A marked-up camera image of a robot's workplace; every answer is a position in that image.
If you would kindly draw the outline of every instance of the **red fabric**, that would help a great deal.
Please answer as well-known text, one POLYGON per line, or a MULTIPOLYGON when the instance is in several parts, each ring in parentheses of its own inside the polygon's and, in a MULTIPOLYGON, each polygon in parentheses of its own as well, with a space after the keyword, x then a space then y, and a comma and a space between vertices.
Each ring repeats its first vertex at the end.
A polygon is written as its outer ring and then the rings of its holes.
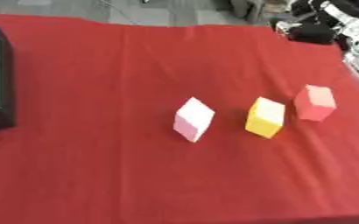
POLYGON ((0 15, 0 27, 18 94, 18 126, 0 131, 1 224, 359 216, 359 82, 335 47, 249 26, 0 15), (295 116, 306 84, 334 91, 324 122, 295 116), (216 111, 198 143, 172 130, 191 96, 216 111), (258 96, 289 105, 271 140, 244 130, 258 96))

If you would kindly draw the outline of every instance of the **cube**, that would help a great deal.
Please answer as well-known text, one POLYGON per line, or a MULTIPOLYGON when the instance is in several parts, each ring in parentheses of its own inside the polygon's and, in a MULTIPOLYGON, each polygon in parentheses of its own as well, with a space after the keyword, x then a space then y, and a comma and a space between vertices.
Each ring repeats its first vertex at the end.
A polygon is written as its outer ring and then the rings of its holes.
POLYGON ((245 129, 259 136, 271 138, 283 127, 285 105, 258 97, 250 108, 245 129))
POLYGON ((188 141, 195 143, 207 130, 214 114, 212 109, 192 97, 177 111, 174 129, 188 141))
POLYGON ((328 87, 306 85, 295 97, 295 108, 299 119, 321 122, 335 109, 332 91, 328 87))

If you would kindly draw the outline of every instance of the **gray carpet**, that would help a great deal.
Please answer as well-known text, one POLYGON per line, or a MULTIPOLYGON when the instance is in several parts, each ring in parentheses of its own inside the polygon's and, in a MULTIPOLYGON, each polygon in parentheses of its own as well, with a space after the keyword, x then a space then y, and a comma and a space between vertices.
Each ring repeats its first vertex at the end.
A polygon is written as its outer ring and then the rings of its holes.
POLYGON ((245 25, 229 0, 0 0, 0 13, 86 18, 138 25, 245 25))

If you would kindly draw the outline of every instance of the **yellow cube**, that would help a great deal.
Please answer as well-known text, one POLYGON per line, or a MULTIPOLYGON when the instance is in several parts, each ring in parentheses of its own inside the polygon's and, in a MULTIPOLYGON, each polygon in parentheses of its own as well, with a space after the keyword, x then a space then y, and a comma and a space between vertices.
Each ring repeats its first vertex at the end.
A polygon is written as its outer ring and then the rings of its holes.
POLYGON ((249 111, 245 129, 271 138, 283 127, 284 120, 285 105, 258 97, 249 111))

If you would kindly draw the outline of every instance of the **red cube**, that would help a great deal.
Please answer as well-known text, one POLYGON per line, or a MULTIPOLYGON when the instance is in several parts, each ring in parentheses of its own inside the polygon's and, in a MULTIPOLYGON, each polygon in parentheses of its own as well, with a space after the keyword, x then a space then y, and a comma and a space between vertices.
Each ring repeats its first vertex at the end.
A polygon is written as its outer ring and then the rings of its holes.
POLYGON ((295 97, 299 119, 321 122, 335 109, 334 96, 328 87, 306 85, 295 97))

